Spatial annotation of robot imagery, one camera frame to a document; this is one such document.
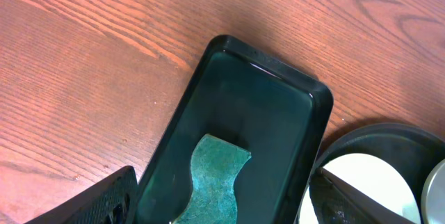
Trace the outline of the pale green plate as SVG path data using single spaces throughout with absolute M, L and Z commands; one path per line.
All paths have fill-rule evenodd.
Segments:
M 444 160 L 430 172 L 421 195 L 421 214 L 424 224 L 445 223 Z

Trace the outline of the green wavy sponge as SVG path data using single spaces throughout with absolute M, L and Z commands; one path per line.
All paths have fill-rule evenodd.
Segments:
M 251 152 L 205 134 L 191 155 L 192 192 L 174 223 L 235 224 L 238 207 L 234 182 Z

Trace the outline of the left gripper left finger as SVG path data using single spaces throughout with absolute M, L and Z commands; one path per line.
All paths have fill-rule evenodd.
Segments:
M 130 224 L 137 190 L 134 168 L 124 166 L 26 224 Z

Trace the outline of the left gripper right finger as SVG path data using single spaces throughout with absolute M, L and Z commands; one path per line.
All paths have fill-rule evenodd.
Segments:
M 319 223 L 411 223 L 324 168 L 312 176 L 309 198 Z

